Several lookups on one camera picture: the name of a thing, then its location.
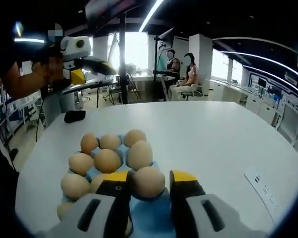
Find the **seated woman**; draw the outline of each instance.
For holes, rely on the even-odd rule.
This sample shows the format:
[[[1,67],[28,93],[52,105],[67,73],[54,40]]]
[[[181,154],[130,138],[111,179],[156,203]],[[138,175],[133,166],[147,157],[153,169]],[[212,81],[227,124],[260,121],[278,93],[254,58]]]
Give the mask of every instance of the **seated woman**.
[[[172,101],[179,100],[179,94],[191,91],[191,85],[198,84],[197,66],[192,53],[187,53],[184,57],[184,65],[187,66],[187,75],[184,80],[178,80],[177,85],[170,86],[169,95]]]

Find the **brown egg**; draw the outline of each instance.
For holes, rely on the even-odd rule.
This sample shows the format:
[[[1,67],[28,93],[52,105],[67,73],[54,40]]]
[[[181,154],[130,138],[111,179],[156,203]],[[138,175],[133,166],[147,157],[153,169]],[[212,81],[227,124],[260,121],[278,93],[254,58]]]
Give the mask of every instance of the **brown egg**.
[[[130,130],[124,137],[124,145],[132,147],[137,141],[147,141],[146,134],[141,130]]]
[[[78,200],[90,191],[89,182],[77,174],[66,174],[61,181],[64,195],[71,200]]]
[[[128,166],[137,171],[152,164],[152,148],[149,142],[138,141],[128,151]]]
[[[110,174],[119,169],[122,162],[116,152],[103,149],[95,155],[94,165],[102,173]]]
[[[78,153],[70,157],[69,165],[74,173],[86,176],[87,171],[94,165],[94,160],[87,154]]]
[[[58,217],[60,221],[63,219],[64,215],[66,214],[67,210],[73,205],[73,202],[63,202],[61,203],[57,209],[56,213],[58,214]]]
[[[91,193],[96,193],[96,191],[98,190],[99,186],[103,182],[106,175],[107,174],[99,174],[92,179],[92,181],[90,183],[90,192]]]
[[[98,140],[92,133],[85,134],[80,142],[81,151],[87,155],[90,155],[92,150],[94,150],[98,146]]]
[[[115,151],[121,145],[121,140],[115,134],[103,135],[99,140],[101,149],[109,149]]]
[[[133,224],[130,221],[130,218],[128,218],[127,227],[126,227],[126,231],[125,231],[126,237],[130,234],[132,227],[133,227]]]
[[[140,197],[155,198],[165,188],[163,173],[155,167],[144,167],[133,175],[135,192]]]

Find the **chair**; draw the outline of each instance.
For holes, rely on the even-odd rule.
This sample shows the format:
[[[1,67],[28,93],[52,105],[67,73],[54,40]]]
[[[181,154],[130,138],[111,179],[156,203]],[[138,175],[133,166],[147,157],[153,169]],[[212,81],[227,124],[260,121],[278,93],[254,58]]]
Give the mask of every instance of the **chair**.
[[[182,92],[181,95],[183,98],[186,98],[186,101],[189,100],[189,97],[203,97],[203,86],[200,84],[192,84],[191,91]]]

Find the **egg carton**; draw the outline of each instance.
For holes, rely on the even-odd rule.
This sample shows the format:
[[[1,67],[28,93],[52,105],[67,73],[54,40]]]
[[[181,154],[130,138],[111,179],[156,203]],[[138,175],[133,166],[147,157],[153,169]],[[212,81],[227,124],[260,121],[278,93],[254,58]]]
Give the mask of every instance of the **egg carton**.
[[[116,171],[130,170],[134,171],[128,166],[127,157],[130,147],[123,144],[124,134],[118,135],[122,144],[116,149],[116,153],[122,161],[122,165]],[[94,156],[101,149],[97,147],[94,149],[90,156]],[[157,162],[153,161],[151,166],[159,168]],[[91,182],[92,178],[101,174],[95,166],[93,166],[86,175],[86,179]],[[65,195],[63,195],[62,202],[71,201]],[[171,201],[170,195],[167,189],[162,192],[156,199],[152,201],[139,200],[131,196],[130,203],[130,218],[133,223],[132,233],[128,236],[130,238],[175,238],[175,229],[173,222],[171,220]]]

